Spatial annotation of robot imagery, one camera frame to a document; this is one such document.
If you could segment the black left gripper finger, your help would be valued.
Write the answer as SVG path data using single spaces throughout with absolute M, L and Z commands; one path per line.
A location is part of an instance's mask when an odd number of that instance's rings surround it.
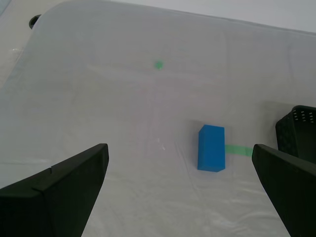
M 263 144 L 253 148 L 259 180 L 292 237 L 316 235 L 316 165 Z
M 109 163 L 98 144 L 0 190 L 2 237 L 80 237 Z

